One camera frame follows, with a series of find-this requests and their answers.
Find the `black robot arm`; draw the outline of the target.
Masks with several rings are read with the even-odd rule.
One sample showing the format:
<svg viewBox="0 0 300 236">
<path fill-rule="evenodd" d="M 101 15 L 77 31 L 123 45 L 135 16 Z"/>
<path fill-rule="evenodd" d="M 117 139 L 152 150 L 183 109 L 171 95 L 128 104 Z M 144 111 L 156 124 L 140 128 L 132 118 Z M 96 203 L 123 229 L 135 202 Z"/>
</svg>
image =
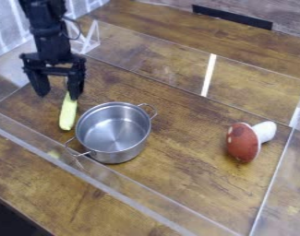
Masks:
<svg viewBox="0 0 300 236">
<path fill-rule="evenodd" d="M 69 79 L 72 100 L 78 100 L 85 88 L 86 58 L 72 52 L 65 3 L 65 0 L 20 0 L 38 49 L 36 53 L 22 53 L 21 59 L 41 97 L 52 90 L 49 76 L 62 76 Z"/>
</svg>

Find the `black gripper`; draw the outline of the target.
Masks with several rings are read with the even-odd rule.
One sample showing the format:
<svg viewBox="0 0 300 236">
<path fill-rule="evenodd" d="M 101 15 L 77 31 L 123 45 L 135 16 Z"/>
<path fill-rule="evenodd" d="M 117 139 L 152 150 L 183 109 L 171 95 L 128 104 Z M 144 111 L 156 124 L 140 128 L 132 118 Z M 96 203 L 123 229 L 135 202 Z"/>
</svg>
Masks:
<svg viewBox="0 0 300 236">
<path fill-rule="evenodd" d="M 72 100 L 78 100 L 85 89 L 86 59 L 72 52 L 72 43 L 66 29 L 34 29 L 37 51 L 22 53 L 24 71 L 32 86 L 41 97 L 50 90 L 49 76 L 66 76 Z"/>
</svg>

